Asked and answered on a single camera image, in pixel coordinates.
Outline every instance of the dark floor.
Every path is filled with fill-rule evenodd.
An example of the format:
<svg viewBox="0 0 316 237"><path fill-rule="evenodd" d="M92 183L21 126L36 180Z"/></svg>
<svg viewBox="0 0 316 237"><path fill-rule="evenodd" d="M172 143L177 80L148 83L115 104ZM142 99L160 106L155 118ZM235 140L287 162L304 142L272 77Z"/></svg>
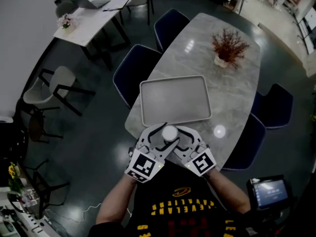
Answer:
<svg viewBox="0 0 316 237"><path fill-rule="evenodd" d="M176 8L190 19L199 12L216 16L251 36L261 47L261 72L258 90L266 94L273 83L280 83L294 96L292 120L289 126L268 131L263 146L250 169L238 173L224 172L242 189L253 177L284 174L291 183L295 196L300 197L310 177L314 155L309 149L311 132L310 113L313 110L311 93L316 78L308 79L303 68L273 39L249 21L207 0L154 0L155 15L151 14L151 26L147 26L147 9L138 7L123 12L124 29L132 44L156 48L154 22L170 8ZM112 25L105 27L112 43L118 43L118 33ZM128 148L135 139L125 130L129 113L112 83L113 74L129 51L125 48L112 52L113 71L108 71L102 61L89 62L82 50L71 43L57 41L41 67L55 70L69 67L78 77L77 86L96 91L94 97L70 93L69 101L83 112L78 117L62 105L61 110L46 113L45 129L49 133L62 134L64 139L50 139L49 144L30 142L25 164L36 166L48 158L42 173L51 184L70 181L68 189L56 191L53 202L63 200L64 206L50 209L67 218L79 221L82 211L102 202L109 190L119 180L128 162ZM87 236L94 224L98 209L92 208L79 225L53 215L69 236Z"/></svg>

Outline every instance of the dark blue dining chair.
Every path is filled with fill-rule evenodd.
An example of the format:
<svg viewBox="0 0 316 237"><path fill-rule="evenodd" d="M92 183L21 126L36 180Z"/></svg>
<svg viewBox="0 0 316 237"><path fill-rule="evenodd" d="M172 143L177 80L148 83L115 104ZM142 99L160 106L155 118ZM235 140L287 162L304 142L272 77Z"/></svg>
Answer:
<svg viewBox="0 0 316 237"><path fill-rule="evenodd" d="M143 45L134 45L113 76L113 83L131 108L139 95L139 84L148 79L162 54Z"/></svg>
<svg viewBox="0 0 316 237"><path fill-rule="evenodd" d="M265 126L253 114L250 114L232 154L223 166L223 170L248 169L254 162L265 136Z"/></svg>
<svg viewBox="0 0 316 237"><path fill-rule="evenodd" d="M293 96L281 85L273 84L267 95L256 93L251 113L267 129L279 129L289 124L292 107Z"/></svg>
<svg viewBox="0 0 316 237"><path fill-rule="evenodd" d="M176 9L170 9L154 25L157 49L164 53L190 20Z"/></svg>

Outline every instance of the oval dining table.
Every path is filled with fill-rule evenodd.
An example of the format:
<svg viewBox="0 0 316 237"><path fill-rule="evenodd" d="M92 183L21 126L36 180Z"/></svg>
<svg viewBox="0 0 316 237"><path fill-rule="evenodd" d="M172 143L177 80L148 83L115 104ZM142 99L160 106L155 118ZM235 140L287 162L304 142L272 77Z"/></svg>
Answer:
<svg viewBox="0 0 316 237"><path fill-rule="evenodd" d="M224 28L237 31L250 45L244 58L238 60L238 68L231 65L221 68L214 64L212 35L221 34ZM258 85L260 60L260 47L249 36L216 17L200 13L175 38L148 78L205 77L212 117L181 125L200 134L209 145L218 170L229 158L248 120ZM140 96L127 117L125 128L137 139L146 128L142 124ZM167 159L176 164L181 162L175 154Z"/></svg>

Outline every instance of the laptop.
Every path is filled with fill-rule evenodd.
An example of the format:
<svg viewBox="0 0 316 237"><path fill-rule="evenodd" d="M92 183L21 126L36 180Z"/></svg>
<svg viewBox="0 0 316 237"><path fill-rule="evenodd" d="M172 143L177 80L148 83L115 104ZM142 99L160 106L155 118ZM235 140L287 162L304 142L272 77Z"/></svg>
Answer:
<svg viewBox="0 0 316 237"><path fill-rule="evenodd" d="M98 9L101 6L107 4L111 0L72 0L74 4L76 4L80 8L86 8L86 9Z"/></svg>

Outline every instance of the monitor screen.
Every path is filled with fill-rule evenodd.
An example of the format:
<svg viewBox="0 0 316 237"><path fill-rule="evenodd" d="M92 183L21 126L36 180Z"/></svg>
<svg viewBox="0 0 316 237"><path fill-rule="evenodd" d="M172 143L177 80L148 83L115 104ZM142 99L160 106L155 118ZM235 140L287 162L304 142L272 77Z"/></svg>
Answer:
<svg viewBox="0 0 316 237"><path fill-rule="evenodd" d="M254 188L259 207L265 207L288 198L283 180L255 184Z"/></svg>

